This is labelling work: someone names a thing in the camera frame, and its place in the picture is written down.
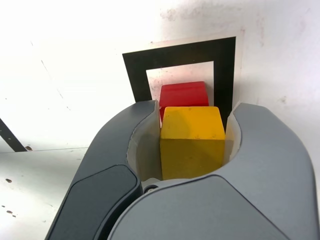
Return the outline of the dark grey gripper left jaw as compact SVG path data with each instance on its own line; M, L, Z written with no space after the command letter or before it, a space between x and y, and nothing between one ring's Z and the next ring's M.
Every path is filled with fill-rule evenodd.
M142 183L162 179L156 100L122 110L96 134L46 235L48 240L105 240Z

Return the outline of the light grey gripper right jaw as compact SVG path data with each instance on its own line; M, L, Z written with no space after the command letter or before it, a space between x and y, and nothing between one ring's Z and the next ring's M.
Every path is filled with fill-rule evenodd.
M270 110L238 104L228 118L230 161L132 203L111 240L314 240L317 191L310 156Z

